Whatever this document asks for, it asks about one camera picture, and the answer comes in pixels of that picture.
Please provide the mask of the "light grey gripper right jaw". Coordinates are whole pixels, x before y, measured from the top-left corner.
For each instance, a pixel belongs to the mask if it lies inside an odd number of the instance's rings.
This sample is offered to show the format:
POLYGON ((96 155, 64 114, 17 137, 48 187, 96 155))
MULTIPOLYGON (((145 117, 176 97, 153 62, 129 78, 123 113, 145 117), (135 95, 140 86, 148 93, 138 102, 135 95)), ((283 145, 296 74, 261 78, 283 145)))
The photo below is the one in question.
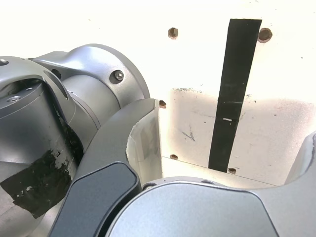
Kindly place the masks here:
POLYGON ((313 237, 316 136, 305 138, 284 185, 237 189, 170 182, 142 192, 117 215, 108 237, 313 237))

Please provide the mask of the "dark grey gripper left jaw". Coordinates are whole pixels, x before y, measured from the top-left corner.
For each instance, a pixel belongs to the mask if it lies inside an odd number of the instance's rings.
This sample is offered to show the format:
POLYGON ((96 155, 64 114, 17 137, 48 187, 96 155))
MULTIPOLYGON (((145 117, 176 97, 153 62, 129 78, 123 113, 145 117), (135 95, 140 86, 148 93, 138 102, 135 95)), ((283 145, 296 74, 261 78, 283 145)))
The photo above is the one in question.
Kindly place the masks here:
POLYGON ((52 237, 96 237, 144 184, 162 177, 159 102, 140 99, 116 112, 92 139, 52 237))

